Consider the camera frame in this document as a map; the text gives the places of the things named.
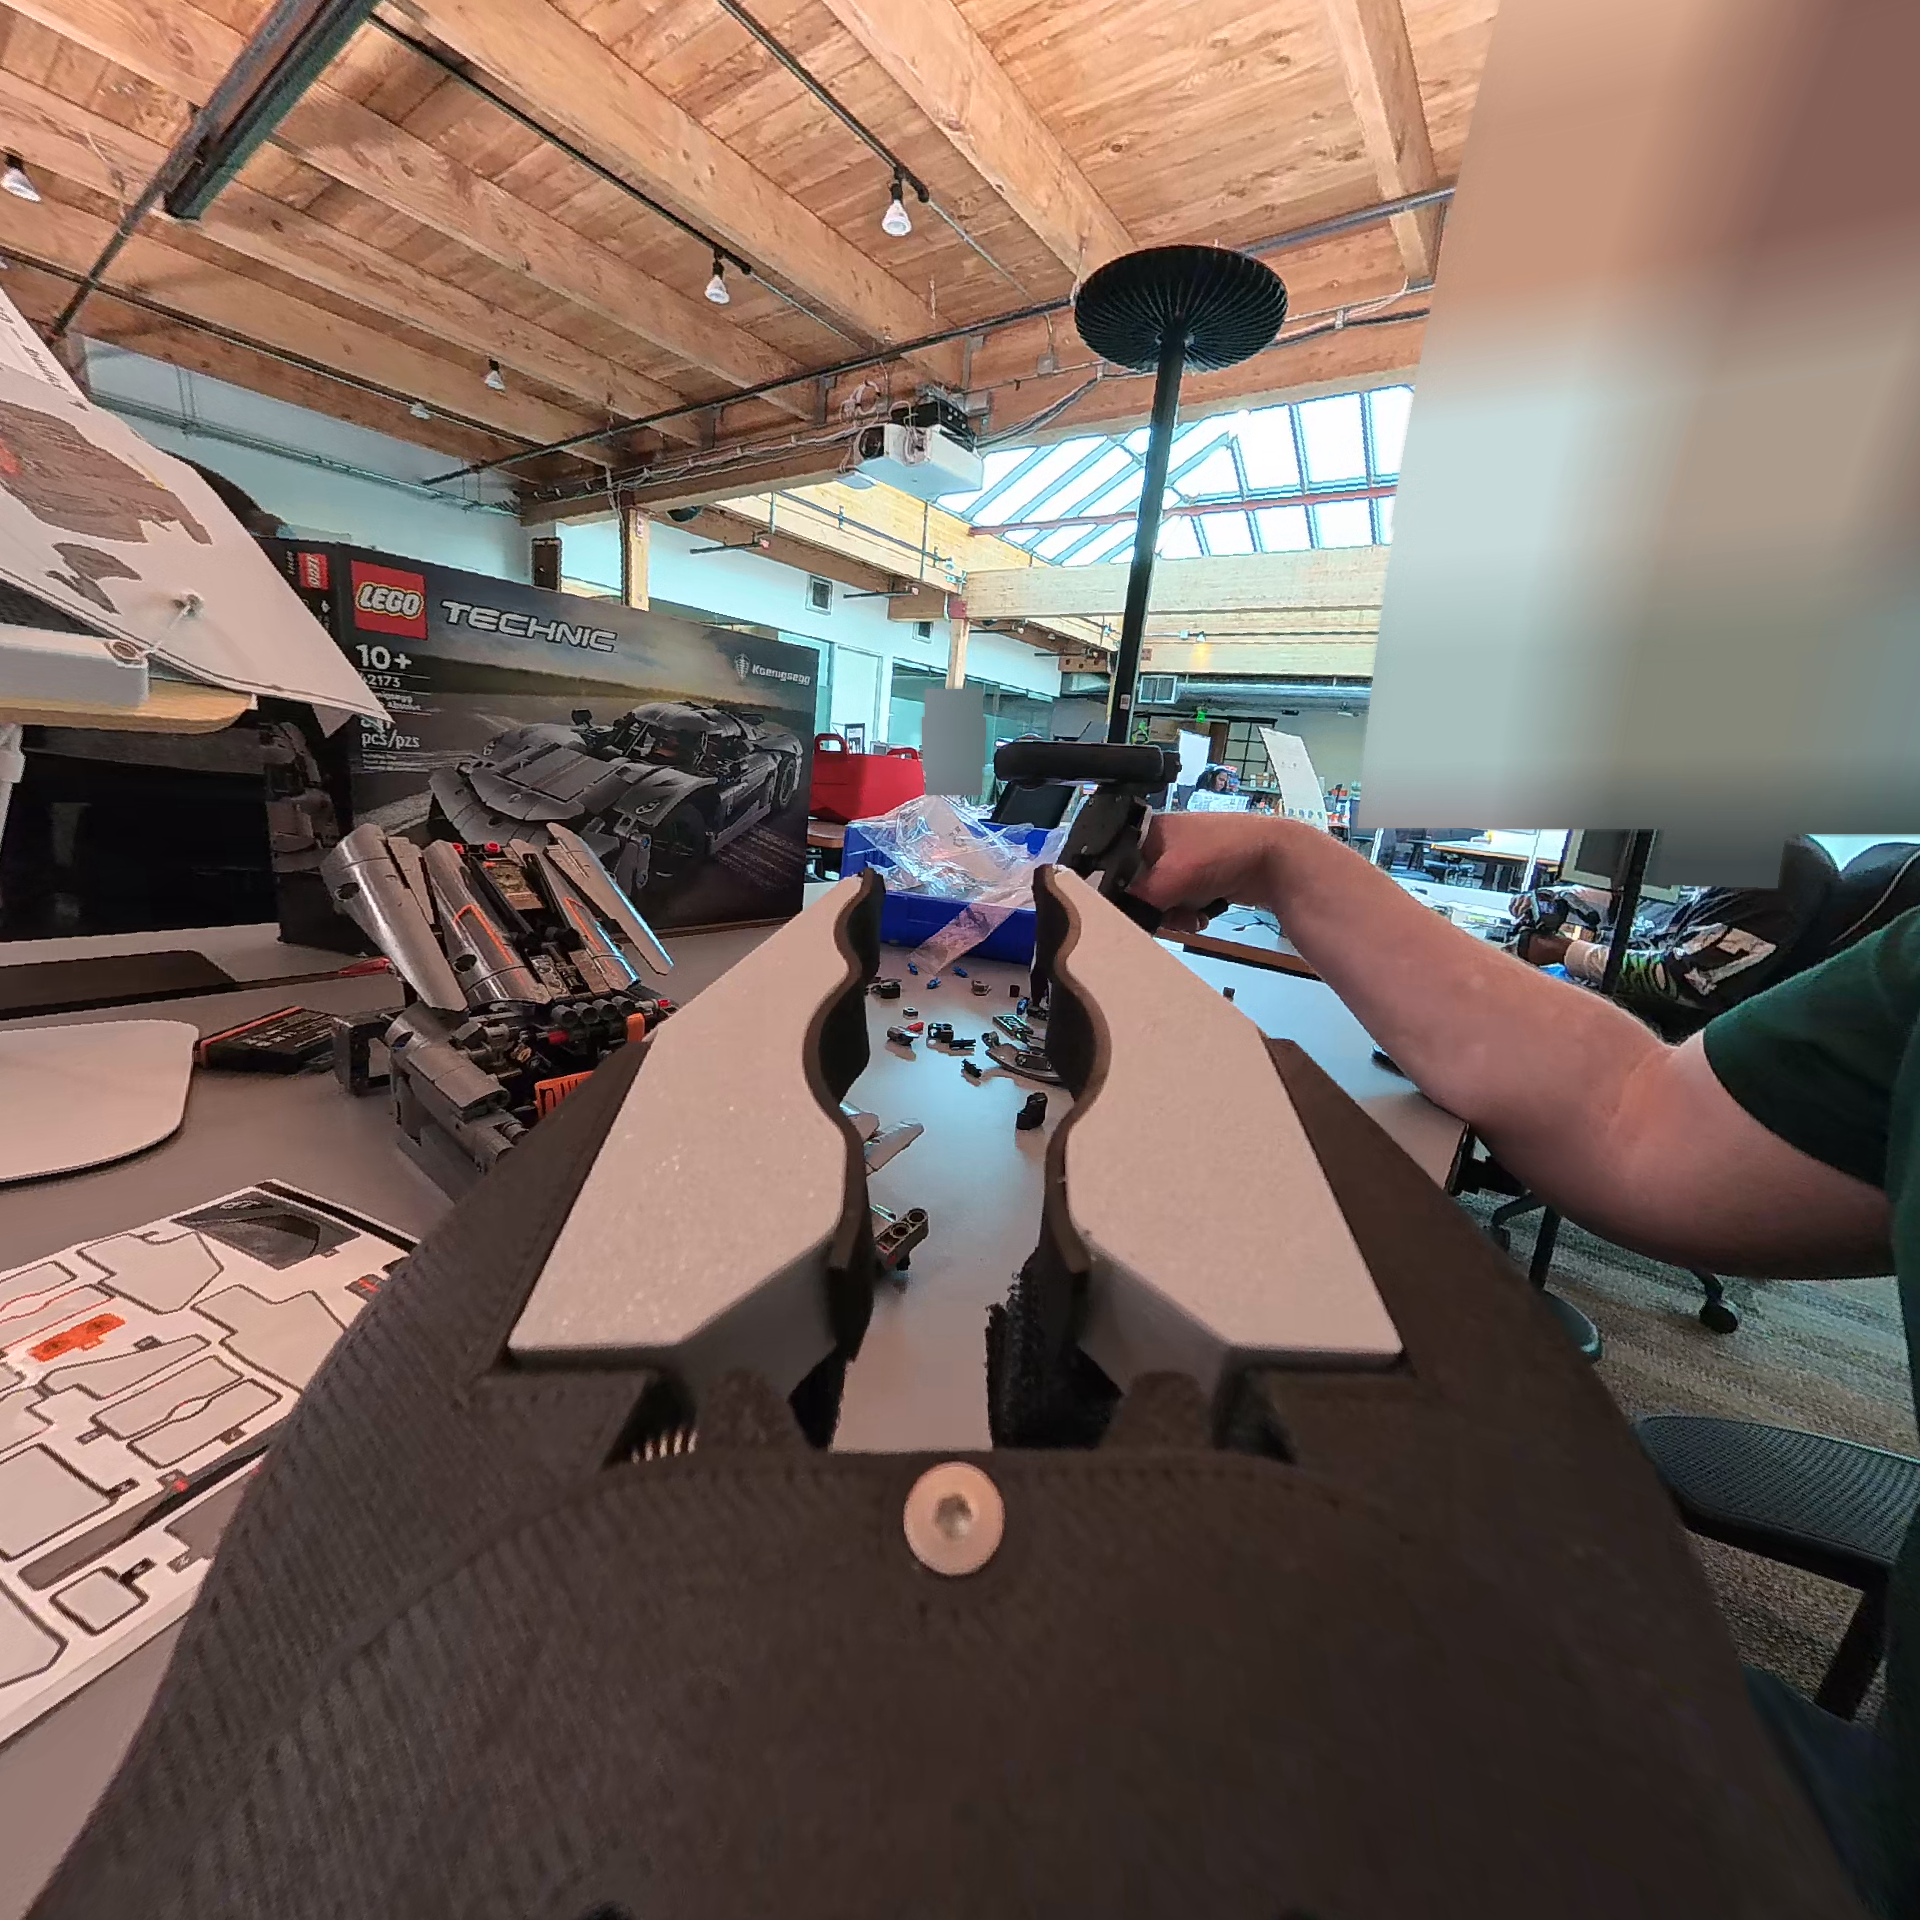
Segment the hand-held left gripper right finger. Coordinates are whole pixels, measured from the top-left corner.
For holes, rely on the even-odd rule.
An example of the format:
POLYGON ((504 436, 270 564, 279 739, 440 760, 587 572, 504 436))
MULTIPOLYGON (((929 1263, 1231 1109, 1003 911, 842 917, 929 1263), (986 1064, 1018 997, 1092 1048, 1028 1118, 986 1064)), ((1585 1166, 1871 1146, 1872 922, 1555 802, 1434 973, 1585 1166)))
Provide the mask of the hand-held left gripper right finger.
POLYGON ((1261 1370, 1405 1360, 1261 1026, 1065 869, 1034 883, 1068 1114, 1031 1263, 1031 1441, 1092 1445, 1149 1376, 1234 1405, 1261 1370))

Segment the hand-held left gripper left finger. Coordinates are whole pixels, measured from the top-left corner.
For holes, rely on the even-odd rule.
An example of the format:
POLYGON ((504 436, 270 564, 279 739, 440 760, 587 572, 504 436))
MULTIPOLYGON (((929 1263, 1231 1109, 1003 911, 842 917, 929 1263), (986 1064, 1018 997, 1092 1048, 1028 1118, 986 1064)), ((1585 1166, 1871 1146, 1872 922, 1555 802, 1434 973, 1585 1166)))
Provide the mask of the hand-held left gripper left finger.
POLYGON ((849 877, 644 1046, 508 1354, 640 1366, 690 1401, 732 1372, 834 1441, 879 1253, 844 1111, 870 1058, 886 890, 849 877))

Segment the lego set box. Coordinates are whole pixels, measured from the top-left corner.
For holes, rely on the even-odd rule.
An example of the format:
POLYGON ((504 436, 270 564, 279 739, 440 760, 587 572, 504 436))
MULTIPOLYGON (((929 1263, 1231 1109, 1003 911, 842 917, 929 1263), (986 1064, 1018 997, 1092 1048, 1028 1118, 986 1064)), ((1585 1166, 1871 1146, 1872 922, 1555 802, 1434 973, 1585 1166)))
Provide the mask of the lego set box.
POLYGON ((279 934, 366 953, 323 860, 348 831, 572 831, 659 934, 804 902, 819 658, 779 637, 341 542, 260 542, 380 702, 258 709, 279 934))

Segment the lego instruction booklet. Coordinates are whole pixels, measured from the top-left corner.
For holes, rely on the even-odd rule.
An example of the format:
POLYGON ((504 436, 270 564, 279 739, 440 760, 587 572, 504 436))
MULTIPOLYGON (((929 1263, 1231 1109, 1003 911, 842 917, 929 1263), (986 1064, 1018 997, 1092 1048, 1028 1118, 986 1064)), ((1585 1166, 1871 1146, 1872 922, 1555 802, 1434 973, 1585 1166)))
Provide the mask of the lego instruction booklet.
POLYGON ((2 301, 2 581, 137 643, 180 679, 310 706, 387 709, 221 496, 97 406, 2 301))

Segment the crumpled clear plastic bag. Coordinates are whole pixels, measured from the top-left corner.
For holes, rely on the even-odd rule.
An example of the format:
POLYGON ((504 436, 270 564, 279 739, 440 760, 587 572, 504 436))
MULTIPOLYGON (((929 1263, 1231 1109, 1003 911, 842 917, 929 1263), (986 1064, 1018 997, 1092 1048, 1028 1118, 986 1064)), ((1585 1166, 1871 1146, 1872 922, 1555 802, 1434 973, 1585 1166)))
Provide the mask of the crumpled clear plastic bag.
POLYGON ((999 826, 966 800, 923 794, 850 824, 844 850, 864 852, 891 894, 1018 905, 1031 897, 1034 869, 1063 850, 1067 834, 1067 826, 999 826))

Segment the red plastic bin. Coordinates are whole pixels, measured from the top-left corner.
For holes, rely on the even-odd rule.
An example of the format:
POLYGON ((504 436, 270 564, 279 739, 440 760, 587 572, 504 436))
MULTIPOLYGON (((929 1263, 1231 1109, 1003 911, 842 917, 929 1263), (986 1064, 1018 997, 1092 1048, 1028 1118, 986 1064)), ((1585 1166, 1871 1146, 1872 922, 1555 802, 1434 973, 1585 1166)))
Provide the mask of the red plastic bin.
POLYGON ((880 819, 927 793, 918 746, 856 751, 841 732, 819 732, 809 780, 809 852, 820 873, 839 866, 847 829, 880 819))

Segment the blue plastic bin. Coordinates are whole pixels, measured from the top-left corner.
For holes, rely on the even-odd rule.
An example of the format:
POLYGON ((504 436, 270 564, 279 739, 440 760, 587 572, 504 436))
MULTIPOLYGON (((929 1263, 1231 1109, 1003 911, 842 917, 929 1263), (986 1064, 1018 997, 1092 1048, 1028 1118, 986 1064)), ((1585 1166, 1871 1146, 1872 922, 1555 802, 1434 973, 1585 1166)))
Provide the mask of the blue plastic bin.
POLYGON ((1034 874, 1059 859, 1067 826, 996 826, 943 796, 847 826, 841 874, 880 877, 880 941, 933 975, 956 962, 1031 967, 1038 947, 1034 874))

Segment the white ceiling projector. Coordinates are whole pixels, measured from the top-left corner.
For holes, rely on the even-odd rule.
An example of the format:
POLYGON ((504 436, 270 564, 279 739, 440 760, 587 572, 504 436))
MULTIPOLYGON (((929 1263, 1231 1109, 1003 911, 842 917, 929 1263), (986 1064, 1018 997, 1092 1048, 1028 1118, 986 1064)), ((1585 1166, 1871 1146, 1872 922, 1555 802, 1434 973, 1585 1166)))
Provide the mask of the white ceiling projector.
POLYGON ((849 442, 839 478, 886 486, 923 503, 974 496, 986 489, 976 422, 951 397, 921 397, 863 425, 849 442))

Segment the black office chair base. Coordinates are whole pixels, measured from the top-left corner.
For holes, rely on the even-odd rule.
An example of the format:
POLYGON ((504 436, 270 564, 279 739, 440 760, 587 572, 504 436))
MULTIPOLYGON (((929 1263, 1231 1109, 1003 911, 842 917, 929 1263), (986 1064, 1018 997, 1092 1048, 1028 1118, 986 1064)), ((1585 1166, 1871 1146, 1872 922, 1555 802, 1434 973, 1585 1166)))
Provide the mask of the black office chair base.
POLYGON ((1733 1337, 1743 1305, 1700 1267, 1651 1261, 1573 1227, 1468 1132, 1455 1156, 1450 1192, 1500 1255, 1546 1296, 1583 1359, 1604 1356, 1604 1322, 1617 1308, 1692 1316, 1704 1335, 1733 1337))

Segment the black flat device red stripe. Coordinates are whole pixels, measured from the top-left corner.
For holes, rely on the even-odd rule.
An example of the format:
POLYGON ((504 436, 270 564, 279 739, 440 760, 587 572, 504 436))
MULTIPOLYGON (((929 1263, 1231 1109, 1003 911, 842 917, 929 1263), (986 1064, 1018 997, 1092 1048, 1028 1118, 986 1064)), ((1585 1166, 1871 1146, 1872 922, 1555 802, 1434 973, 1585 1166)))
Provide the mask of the black flat device red stripe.
POLYGON ((337 1016, 284 1006, 204 1034, 195 1062, 209 1072, 299 1077, 333 1064, 338 1026, 337 1016))

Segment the black pole with round disc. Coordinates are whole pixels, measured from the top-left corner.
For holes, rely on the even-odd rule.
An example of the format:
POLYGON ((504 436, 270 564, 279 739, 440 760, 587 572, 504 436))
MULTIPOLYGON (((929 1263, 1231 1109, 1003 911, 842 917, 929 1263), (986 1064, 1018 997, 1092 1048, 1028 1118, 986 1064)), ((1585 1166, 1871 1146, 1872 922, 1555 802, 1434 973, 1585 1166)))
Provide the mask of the black pole with round disc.
POLYGON ((1234 368, 1270 348, 1284 327, 1286 289, 1270 266, 1247 252, 1149 248, 1095 271, 1075 295, 1072 317, 1082 344, 1100 360, 1156 378, 1106 728, 1106 742, 1120 749, 1136 726, 1145 624, 1184 377, 1234 368))

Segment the dark flat board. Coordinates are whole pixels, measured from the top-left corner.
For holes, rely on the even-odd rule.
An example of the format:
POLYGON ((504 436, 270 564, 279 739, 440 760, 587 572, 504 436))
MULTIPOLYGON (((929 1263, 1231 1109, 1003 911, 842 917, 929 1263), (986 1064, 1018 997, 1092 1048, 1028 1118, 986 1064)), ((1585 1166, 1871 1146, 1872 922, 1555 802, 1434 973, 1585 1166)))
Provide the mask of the dark flat board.
POLYGON ((113 1011, 148 1002, 389 978, 387 958, 354 956, 319 973, 241 978, 196 950, 83 956, 2 967, 2 1020, 113 1011))

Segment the person's green shirt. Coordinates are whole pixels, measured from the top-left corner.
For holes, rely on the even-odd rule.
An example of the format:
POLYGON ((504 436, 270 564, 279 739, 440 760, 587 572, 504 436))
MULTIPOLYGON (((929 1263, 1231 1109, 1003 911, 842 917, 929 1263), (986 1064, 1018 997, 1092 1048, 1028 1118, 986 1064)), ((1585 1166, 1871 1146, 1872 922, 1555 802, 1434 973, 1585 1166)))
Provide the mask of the person's green shirt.
MULTIPOLYGON (((1917 1365, 1917 913, 1740 1005, 1714 1020, 1702 1043, 1722 1089, 1769 1132, 1885 1191, 1908 1363, 1917 1365)), ((1887 1589, 1885 1704, 1891 1685, 1917 1686, 1919 1696, 1917 1522, 1887 1589)))

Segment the black mesh office chair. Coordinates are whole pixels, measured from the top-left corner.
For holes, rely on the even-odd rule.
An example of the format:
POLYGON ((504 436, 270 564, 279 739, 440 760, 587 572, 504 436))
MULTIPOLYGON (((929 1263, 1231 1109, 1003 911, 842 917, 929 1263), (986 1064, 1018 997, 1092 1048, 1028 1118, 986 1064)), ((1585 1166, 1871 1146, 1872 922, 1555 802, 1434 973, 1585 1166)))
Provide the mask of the black mesh office chair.
POLYGON ((1859 1596, 1815 1704, 1854 1720, 1885 1664, 1888 1589, 1919 1505, 1919 1460, 1762 1423, 1635 1419, 1692 1535, 1810 1572, 1859 1596))

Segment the white flat stand base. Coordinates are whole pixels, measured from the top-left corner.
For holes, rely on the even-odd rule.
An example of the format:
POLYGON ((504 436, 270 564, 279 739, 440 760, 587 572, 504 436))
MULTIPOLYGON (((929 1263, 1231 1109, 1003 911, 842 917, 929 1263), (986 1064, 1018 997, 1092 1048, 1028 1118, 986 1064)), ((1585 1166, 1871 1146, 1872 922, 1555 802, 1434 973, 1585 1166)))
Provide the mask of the white flat stand base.
POLYGON ((132 1158, 182 1124, 201 1046, 185 1020, 101 1020, 2 1034, 2 1186, 132 1158))

